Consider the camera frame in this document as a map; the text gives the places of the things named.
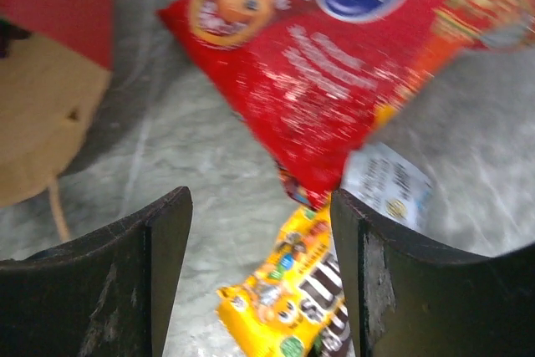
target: white label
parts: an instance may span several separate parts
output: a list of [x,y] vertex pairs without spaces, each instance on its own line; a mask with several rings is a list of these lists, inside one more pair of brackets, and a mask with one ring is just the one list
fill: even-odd
[[342,188],[381,215],[421,232],[431,180],[385,144],[349,155]]

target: gray marble surface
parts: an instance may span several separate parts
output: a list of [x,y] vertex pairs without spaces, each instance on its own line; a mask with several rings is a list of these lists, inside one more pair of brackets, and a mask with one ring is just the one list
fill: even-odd
[[[242,281],[295,208],[267,153],[154,15],[116,0],[115,76],[61,178],[75,236],[189,186],[194,217],[166,357],[239,356],[215,290]],[[377,137],[427,172],[426,234],[497,255],[535,241],[535,52],[459,58]],[[46,195],[0,211],[0,258],[59,242]]]

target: snack wrapper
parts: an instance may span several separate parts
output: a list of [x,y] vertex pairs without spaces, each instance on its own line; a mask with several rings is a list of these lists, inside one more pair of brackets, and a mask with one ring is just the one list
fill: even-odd
[[177,0],[159,14],[320,208],[360,148],[465,48],[533,42],[535,0]]
[[329,208],[300,207],[265,263],[221,288],[217,312],[247,357],[304,357],[343,306]]
[[308,357],[347,357],[352,341],[348,310],[342,303],[316,338]]
[[[244,122],[243,117],[237,113],[233,112],[238,120]],[[292,176],[292,174],[279,162],[275,161],[275,166],[277,167],[278,179],[283,185],[283,189],[286,192],[286,195],[292,198],[294,201],[297,201],[301,205],[305,205],[307,208],[310,208],[314,211],[317,211],[320,207],[323,207],[323,204],[318,204],[317,202],[313,205],[308,199],[307,190],[301,186],[301,183]]]

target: string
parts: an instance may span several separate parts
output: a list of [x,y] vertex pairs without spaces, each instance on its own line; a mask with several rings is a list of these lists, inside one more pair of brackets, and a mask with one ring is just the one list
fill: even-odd
[[64,211],[61,207],[61,199],[59,198],[58,178],[53,177],[48,184],[48,195],[50,200],[50,207],[52,208],[53,219],[56,223],[59,239],[61,242],[68,242],[71,238],[70,230],[65,221]]

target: yellow m&m's bag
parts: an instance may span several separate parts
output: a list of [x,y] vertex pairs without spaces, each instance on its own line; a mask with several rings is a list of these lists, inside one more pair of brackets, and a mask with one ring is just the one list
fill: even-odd
[[247,357],[304,357],[344,301],[329,207],[300,207],[264,264],[220,288],[217,312]]

